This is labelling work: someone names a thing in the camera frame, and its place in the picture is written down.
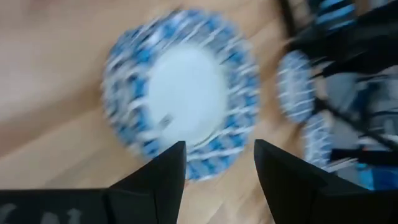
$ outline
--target ceramic dish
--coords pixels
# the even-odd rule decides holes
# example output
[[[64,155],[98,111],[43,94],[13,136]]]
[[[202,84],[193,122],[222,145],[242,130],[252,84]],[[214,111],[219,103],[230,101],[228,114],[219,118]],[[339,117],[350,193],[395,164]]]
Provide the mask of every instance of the ceramic dish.
[[[277,85],[282,111],[293,122],[308,119],[314,108],[315,87],[308,57],[299,50],[289,52],[278,67]]]
[[[152,159],[187,144],[187,178],[227,169],[257,115],[258,68],[249,44],[220,15],[174,11],[128,30],[111,49],[106,115],[122,142]]]
[[[304,126],[304,160],[321,169],[328,170],[332,150],[331,136],[321,114],[312,116]]]

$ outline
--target white plate center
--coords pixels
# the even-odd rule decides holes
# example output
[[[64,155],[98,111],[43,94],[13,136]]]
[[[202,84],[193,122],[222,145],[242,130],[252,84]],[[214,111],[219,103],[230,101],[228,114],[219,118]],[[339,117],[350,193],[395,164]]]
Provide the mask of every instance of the white plate center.
[[[176,45],[157,59],[149,75],[150,119],[163,147],[177,141],[204,144],[221,128],[228,89],[213,53],[193,44]]]

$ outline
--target wooden floor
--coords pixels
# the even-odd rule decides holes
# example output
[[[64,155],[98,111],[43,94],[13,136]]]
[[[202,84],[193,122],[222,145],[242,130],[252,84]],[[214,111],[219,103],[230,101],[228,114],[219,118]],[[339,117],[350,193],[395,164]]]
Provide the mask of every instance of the wooden floor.
[[[220,11],[252,42],[261,112],[251,136],[301,155],[280,113],[285,40],[276,0],[13,0],[0,3],[0,189],[107,187],[143,165],[103,118],[100,82],[124,30],[176,7]],[[185,188],[178,223],[271,223],[253,145],[226,173]]]

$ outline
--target blue and white plate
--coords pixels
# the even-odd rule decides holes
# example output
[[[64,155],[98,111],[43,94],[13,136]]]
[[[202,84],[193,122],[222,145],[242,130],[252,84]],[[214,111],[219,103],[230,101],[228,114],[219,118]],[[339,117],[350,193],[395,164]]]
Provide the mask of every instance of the blue and white plate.
[[[332,150],[329,127],[321,114],[312,116],[304,126],[304,160],[327,170]]]
[[[286,54],[279,62],[277,77],[279,103],[293,122],[305,121],[314,108],[315,87],[307,55],[299,50]]]
[[[187,178],[227,169],[257,115],[258,67],[219,14],[174,11],[123,34],[103,80],[106,115],[122,142],[148,159],[187,144]]]

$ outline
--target plate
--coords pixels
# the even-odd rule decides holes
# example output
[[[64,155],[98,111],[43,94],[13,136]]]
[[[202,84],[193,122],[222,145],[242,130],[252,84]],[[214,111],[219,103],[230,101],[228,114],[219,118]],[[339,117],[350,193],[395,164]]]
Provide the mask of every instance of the plate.
[[[314,109],[315,87],[307,55],[294,50],[282,58],[277,86],[279,104],[287,117],[295,123],[308,119]]]
[[[187,144],[187,178],[227,169],[258,112],[249,43],[219,14],[178,10],[126,31],[109,53],[104,110],[131,150],[152,159]]]
[[[308,119],[303,128],[304,160],[321,169],[328,170],[332,150],[329,127],[321,114]]]

